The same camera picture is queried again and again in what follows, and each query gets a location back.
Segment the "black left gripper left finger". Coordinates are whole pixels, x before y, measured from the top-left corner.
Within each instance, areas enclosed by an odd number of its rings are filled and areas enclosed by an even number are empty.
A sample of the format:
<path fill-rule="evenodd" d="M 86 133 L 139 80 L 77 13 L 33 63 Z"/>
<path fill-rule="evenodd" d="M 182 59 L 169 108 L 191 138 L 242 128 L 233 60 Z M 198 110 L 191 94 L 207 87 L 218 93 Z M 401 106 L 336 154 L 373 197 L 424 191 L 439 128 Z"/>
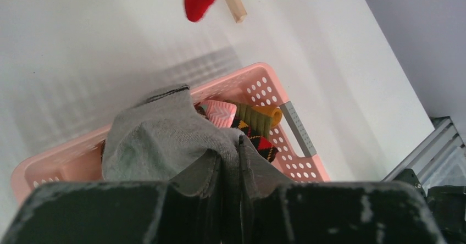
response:
<path fill-rule="evenodd" d="M 221 158 L 168 181 L 59 182 L 23 203 L 3 243 L 219 243 Z"/>

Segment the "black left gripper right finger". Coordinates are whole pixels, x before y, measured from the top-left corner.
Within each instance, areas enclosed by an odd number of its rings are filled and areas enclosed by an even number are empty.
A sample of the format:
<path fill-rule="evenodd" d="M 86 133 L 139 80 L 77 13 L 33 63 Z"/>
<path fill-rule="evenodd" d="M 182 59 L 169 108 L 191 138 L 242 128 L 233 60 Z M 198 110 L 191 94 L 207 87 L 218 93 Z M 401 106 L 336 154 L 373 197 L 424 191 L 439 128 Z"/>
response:
<path fill-rule="evenodd" d="M 243 243 L 444 243 L 425 200 L 404 182 L 287 178 L 238 141 Z"/>

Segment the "red black argyle sock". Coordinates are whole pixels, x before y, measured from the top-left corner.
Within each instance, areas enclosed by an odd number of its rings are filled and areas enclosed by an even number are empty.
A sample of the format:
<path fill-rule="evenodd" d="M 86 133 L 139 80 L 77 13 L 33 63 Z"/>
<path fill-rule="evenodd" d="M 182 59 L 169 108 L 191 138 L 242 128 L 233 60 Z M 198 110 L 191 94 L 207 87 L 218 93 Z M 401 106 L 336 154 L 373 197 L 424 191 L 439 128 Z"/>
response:
<path fill-rule="evenodd" d="M 243 120 L 234 117 L 232 128 L 241 130 L 251 141 L 257 152 L 268 162 L 273 162 L 278 149 L 269 142 L 265 137 L 261 136 L 257 131 L 247 125 Z"/>

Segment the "grey long sock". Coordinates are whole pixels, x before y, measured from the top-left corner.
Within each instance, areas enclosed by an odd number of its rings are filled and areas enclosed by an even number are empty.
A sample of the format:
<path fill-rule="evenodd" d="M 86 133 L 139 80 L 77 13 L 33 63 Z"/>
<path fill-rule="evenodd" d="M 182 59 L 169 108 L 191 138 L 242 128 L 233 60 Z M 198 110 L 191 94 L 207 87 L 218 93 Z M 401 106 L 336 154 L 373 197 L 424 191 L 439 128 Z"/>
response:
<path fill-rule="evenodd" d="M 107 181 L 169 180 L 212 149 L 222 158 L 222 241 L 240 243 L 240 136 L 241 131 L 220 129 L 199 115 L 188 85 L 158 88 L 114 119 L 103 152 L 102 176 Z"/>

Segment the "pink plastic basket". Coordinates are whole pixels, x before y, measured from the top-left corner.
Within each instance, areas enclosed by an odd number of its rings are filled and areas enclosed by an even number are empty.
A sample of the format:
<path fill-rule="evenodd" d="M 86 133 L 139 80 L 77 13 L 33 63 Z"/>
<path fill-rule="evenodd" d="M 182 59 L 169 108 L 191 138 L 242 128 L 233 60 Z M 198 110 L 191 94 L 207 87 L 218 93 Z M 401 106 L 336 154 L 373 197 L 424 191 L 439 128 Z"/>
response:
<path fill-rule="evenodd" d="M 278 153 L 273 166 L 298 182 L 330 181 L 305 127 L 279 78 L 266 63 L 255 63 L 191 91 L 195 103 L 229 99 L 252 106 L 281 109 L 284 119 L 269 132 Z M 18 204 L 37 186 L 48 182 L 95 181 L 102 177 L 98 159 L 110 126 L 91 131 L 22 161 L 13 171 L 10 185 Z"/>

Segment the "olive striped sock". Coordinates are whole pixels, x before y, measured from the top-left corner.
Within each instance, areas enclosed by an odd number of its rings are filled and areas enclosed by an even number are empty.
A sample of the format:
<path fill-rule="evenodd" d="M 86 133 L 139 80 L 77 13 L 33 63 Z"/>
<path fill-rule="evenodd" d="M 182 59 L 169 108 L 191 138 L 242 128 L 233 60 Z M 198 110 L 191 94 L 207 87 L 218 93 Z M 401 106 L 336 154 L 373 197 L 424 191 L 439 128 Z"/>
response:
<path fill-rule="evenodd" d="M 269 138 L 272 128 L 281 122 L 282 110 L 274 106 L 252 106 L 226 99 L 225 102 L 236 106 L 235 117 L 256 131 L 260 136 Z"/>

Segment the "pink patterned sock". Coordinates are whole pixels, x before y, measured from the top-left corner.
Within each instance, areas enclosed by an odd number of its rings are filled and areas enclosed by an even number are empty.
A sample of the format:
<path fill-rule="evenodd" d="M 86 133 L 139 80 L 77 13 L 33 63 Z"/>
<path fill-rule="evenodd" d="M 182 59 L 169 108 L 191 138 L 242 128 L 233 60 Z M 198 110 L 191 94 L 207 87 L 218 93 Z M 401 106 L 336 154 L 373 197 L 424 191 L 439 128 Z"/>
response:
<path fill-rule="evenodd" d="M 231 127 L 236 115 L 237 106 L 232 103 L 206 100 L 199 104 L 206 113 L 208 120 L 216 127 Z"/>

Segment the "wooden hanger stand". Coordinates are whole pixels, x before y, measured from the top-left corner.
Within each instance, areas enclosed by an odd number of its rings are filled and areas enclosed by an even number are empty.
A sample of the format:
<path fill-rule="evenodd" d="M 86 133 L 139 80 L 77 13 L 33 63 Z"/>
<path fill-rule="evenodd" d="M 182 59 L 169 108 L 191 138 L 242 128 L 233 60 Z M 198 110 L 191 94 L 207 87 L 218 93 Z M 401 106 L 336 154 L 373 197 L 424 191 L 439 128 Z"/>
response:
<path fill-rule="evenodd" d="M 235 23 L 242 23 L 247 16 L 242 0 L 225 0 Z"/>

